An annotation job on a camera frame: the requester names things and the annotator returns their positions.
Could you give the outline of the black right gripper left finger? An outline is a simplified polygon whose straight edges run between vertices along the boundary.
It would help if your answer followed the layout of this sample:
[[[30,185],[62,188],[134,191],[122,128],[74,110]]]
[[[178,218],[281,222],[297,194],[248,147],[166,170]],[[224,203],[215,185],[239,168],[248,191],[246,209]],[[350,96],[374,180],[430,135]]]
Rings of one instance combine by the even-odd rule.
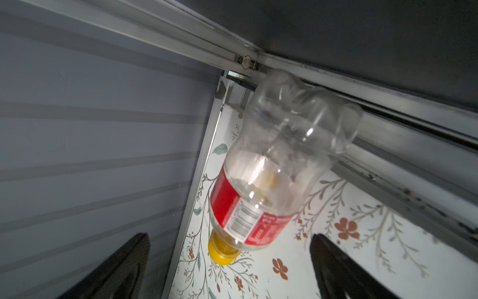
[[[150,251],[147,233],[138,233],[61,299],[137,299]]]

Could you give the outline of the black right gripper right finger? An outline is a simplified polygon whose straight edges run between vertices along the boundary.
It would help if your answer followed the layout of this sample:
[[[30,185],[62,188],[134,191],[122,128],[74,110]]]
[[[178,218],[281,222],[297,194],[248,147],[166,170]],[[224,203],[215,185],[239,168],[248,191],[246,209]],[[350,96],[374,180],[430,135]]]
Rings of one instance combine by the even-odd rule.
[[[397,298],[325,235],[313,235],[309,252],[322,299]]]

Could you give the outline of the red label yellow cap bottle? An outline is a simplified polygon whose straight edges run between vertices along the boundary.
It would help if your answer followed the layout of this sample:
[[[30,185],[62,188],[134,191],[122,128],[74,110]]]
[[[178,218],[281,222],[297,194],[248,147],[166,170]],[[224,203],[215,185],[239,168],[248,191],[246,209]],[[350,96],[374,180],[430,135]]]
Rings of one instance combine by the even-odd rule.
[[[358,104],[271,71],[246,106],[210,196],[211,259],[229,265],[272,244],[350,147],[362,117]]]

